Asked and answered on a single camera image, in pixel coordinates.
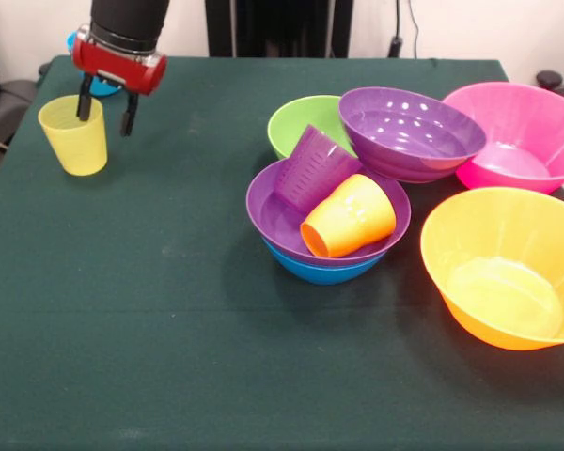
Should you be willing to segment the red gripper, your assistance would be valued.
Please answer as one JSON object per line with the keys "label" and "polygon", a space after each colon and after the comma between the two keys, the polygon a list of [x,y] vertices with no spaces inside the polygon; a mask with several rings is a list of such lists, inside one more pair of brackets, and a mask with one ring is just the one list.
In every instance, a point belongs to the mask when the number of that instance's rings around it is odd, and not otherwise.
{"label": "red gripper", "polygon": [[93,77],[100,77],[128,91],[127,107],[122,115],[120,135],[132,134],[139,103],[139,96],[151,94],[164,78],[167,57],[159,52],[148,55],[125,54],[104,45],[90,32],[88,24],[80,26],[74,33],[71,47],[73,64],[84,73],[80,86],[76,115],[88,121],[92,96],[90,88]]}

